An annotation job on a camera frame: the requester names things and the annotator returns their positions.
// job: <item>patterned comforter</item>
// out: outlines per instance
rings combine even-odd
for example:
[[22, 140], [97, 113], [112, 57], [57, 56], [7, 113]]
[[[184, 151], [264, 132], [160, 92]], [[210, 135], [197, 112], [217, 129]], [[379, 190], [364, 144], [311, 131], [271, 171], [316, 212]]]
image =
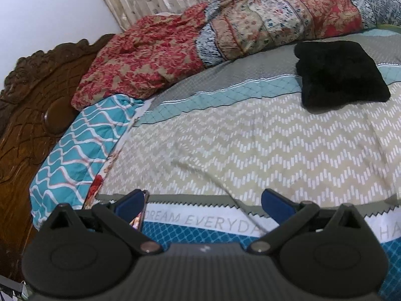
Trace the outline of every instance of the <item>patterned comforter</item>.
[[380, 24], [401, 25], [401, 0], [214, 0], [181, 16], [146, 16], [99, 52], [72, 105], [117, 93], [146, 99], [225, 60]]

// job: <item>gray bedsheet border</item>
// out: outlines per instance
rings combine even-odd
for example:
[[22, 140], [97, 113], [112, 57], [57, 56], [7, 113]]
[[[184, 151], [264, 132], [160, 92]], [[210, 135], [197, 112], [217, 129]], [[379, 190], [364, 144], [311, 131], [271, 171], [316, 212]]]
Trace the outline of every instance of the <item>gray bedsheet border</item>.
[[[97, 195], [96, 199], [100, 202], [117, 201], [125, 195]], [[262, 217], [270, 217], [264, 212], [261, 206], [247, 206], [242, 201], [234, 201], [230, 196], [206, 196], [206, 195], [150, 195], [149, 203], [163, 203], [163, 204], [182, 204], [182, 205], [196, 205], [196, 206], [212, 206], [212, 207], [235, 207], [241, 208], [246, 214], [259, 215]], [[388, 213], [396, 207], [400, 207], [401, 202], [397, 199], [396, 195], [387, 198], [386, 200], [376, 201], [373, 203], [355, 205], [360, 214], [365, 216], [376, 216], [377, 214]], [[327, 209], [337, 209], [338, 207], [328, 207]]]

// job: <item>smartphone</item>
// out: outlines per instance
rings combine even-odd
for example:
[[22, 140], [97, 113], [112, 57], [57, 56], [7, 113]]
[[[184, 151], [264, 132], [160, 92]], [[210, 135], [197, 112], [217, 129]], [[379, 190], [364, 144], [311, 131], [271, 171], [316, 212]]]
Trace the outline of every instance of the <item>smartphone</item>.
[[134, 229], [138, 230], [139, 232], [142, 231], [142, 226], [143, 226], [143, 224], [144, 224], [145, 213], [146, 213], [146, 205], [148, 204], [148, 199], [149, 199], [149, 191], [145, 190], [145, 191], [144, 191], [144, 200], [145, 200], [145, 202], [144, 202], [144, 208], [143, 208], [143, 210], [138, 214], [138, 216], [135, 217], [135, 218], [131, 221], [131, 223], [130, 223], [130, 225], [131, 225]]

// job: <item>black folded cloth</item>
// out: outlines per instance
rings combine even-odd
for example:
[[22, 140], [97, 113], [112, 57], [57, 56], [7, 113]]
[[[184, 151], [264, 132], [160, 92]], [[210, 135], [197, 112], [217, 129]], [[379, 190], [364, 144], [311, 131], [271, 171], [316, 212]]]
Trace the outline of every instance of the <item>black folded cloth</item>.
[[302, 42], [299, 58], [305, 108], [334, 108], [348, 103], [387, 102], [390, 91], [374, 60], [356, 42]]

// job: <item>carved wooden headboard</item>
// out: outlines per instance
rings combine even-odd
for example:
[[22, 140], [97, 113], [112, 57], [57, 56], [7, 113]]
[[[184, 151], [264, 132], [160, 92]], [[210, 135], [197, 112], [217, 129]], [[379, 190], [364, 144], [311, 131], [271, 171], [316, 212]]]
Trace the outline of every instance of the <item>carved wooden headboard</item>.
[[20, 58], [0, 95], [0, 274], [21, 280], [20, 258], [35, 235], [29, 186], [78, 111], [81, 77], [113, 34], [95, 44], [65, 43]]

